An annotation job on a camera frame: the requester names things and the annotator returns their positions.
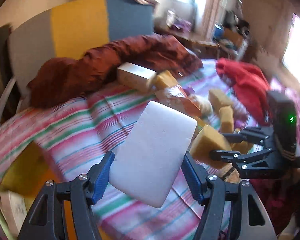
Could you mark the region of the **striped bed sheet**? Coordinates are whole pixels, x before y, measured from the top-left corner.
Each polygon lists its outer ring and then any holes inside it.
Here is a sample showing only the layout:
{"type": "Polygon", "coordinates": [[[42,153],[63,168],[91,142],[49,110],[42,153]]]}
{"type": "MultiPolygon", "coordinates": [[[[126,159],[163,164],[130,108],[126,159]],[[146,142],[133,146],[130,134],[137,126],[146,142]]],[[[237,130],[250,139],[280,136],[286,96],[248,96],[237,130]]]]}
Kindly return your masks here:
{"type": "MultiPolygon", "coordinates": [[[[0,127],[0,184],[29,143],[46,150],[57,176],[69,181],[100,162],[125,140],[154,94],[112,83],[88,98],[47,110],[29,108],[0,127]]],[[[112,239],[192,239],[203,207],[179,173],[159,209],[108,186],[93,208],[98,225],[112,239]]]]}

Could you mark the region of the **red fleece blanket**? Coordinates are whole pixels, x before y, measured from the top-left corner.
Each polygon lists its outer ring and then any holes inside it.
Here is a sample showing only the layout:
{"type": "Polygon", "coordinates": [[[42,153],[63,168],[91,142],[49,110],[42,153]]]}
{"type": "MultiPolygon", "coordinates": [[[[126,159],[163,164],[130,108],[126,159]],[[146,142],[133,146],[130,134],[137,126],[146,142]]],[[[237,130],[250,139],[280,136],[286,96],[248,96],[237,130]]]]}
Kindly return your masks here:
{"type": "Polygon", "coordinates": [[[216,72],[219,77],[231,81],[236,97],[258,124],[268,126],[266,116],[270,108],[267,91],[270,90],[270,84],[260,68],[250,63],[221,58],[216,63],[216,72]]]}

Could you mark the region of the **white carton box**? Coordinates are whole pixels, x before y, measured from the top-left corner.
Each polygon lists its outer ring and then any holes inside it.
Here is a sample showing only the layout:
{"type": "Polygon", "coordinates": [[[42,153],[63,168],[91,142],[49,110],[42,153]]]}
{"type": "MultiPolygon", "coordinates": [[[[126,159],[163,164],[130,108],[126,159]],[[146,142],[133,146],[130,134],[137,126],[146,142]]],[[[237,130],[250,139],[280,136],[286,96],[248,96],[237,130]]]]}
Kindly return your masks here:
{"type": "Polygon", "coordinates": [[[116,69],[117,81],[129,88],[147,93],[152,87],[157,72],[126,62],[116,69]]]}

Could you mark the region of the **black rolled mat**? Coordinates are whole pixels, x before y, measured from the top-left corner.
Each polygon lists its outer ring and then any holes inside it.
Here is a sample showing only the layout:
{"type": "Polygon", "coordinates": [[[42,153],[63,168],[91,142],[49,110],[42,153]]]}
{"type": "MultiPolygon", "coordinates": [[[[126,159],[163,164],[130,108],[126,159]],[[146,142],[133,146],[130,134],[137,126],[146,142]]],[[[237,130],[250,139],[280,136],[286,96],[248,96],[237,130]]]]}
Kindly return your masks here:
{"type": "MultiPolygon", "coordinates": [[[[13,77],[10,57],[8,52],[8,38],[12,32],[12,26],[8,23],[0,27],[0,76],[4,87],[13,77]]],[[[6,108],[10,113],[15,113],[20,99],[17,85],[13,85],[12,91],[8,96],[6,108]]]]}

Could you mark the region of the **cardboard box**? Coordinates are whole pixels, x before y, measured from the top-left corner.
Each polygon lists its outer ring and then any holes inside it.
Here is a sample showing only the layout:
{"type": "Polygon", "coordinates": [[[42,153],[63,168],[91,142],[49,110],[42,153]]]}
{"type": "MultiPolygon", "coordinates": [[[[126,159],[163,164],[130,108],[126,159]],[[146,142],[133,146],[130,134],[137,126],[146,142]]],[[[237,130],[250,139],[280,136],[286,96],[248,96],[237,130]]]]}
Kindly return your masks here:
{"type": "Polygon", "coordinates": [[[233,32],[229,28],[224,29],[223,37],[231,41],[236,48],[240,48],[244,41],[244,37],[242,35],[240,35],[238,32],[233,32]]]}

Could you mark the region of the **gold tin box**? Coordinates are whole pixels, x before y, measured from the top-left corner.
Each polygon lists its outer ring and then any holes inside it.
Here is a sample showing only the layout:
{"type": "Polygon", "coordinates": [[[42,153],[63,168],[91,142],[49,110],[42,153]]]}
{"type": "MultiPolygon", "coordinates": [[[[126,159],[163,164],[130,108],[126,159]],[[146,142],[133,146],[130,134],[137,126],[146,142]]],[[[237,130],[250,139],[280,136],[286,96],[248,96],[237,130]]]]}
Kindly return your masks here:
{"type": "MultiPolygon", "coordinates": [[[[37,143],[29,143],[8,167],[0,182],[0,194],[12,191],[26,200],[29,209],[34,199],[47,180],[64,181],[64,176],[57,167],[52,155],[37,143]]],[[[7,239],[16,239],[12,235],[6,219],[0,210],[0,227],[7,239]]]]}

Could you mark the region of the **orange snack bag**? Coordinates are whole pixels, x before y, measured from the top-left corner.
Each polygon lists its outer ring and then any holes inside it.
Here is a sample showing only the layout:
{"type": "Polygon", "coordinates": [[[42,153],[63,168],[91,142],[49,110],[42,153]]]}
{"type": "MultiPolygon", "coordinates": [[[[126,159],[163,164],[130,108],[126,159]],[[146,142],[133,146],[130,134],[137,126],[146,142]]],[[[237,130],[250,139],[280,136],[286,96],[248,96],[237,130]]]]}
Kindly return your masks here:
{"type": "Polygon", "coordinates": [[[157,90],[155,95],[160,103],[181,113],[197,117],[202,114],[199,107],[190,100],[180,85],[157,90]]]}

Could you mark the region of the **white sock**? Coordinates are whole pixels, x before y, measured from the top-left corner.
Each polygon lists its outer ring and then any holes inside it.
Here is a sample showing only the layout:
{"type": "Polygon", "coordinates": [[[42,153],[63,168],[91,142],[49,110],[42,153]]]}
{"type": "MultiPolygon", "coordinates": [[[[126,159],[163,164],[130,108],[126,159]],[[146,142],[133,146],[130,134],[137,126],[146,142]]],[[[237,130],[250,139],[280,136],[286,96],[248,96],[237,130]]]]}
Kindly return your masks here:
{"type": "Polygon", "coordinates": [[[200,109],[202,116],[209,116],[213,112],[211,102],[200,95],[193,96],[194,104],[200,109]]]}

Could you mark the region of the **yellow sponge with holes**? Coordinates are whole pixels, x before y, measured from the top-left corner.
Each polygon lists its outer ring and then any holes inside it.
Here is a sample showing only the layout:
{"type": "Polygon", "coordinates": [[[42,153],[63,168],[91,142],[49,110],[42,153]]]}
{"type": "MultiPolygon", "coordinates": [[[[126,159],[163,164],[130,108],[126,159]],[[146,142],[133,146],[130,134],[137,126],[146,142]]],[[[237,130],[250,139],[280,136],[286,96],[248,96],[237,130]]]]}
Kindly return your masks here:
{"type": "Polygon", "coordinates": [[[233,105],[231,99],[222,90],[217,88],[209,90],[209,101],[216,111],[219,111],[222,107],[233,105]]]}

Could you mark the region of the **large white perfume box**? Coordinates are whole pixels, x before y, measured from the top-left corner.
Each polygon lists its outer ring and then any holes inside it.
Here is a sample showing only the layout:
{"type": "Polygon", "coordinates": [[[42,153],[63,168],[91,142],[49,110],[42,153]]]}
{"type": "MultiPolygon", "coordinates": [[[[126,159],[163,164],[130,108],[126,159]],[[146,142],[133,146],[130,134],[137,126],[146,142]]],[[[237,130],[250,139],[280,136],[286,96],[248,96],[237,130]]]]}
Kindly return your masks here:
{"type": "Polygon", "coordinates": [[[12,191],[1,192],[0,209],[4,215],[10,233],[14,237],[18,237],[27,216],[24,197],[12,191]]]}

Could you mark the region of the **grey yellow blue chair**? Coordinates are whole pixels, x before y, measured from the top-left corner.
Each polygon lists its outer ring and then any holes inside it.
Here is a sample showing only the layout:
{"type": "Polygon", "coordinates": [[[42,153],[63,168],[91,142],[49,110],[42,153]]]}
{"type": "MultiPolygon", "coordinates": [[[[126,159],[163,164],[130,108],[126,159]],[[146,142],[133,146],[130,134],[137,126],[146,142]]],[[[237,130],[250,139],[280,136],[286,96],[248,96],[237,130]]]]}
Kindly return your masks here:
{"type": "Polygon", "coordinates": [[[12,30],[8,52],[13,77],[0,97],[0,125],[8,96],[17,85],[15,115],[30,98],[27,84],[54,57],[77,59],[88,49],[154,31],[154,7],[135,0],[76,0],[46,10],[12,30]]]}

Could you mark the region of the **maroon jacket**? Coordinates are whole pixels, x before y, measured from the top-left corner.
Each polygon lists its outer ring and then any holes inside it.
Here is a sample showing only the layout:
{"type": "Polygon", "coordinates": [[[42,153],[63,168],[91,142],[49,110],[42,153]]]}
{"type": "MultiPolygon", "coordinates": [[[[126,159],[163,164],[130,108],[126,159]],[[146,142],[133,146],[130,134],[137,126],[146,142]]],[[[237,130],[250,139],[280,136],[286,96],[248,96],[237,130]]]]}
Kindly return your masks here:
{"type": "Polygon", "coordinates": [[[47,109],[100,90],[116,80],[116,69],[129,62],[176,79],[188,76],[203,64],[171,35],[138,35],[92,48],[78,60],[55,57],[46,61],[27,87],[29,105],[47,109]]]}

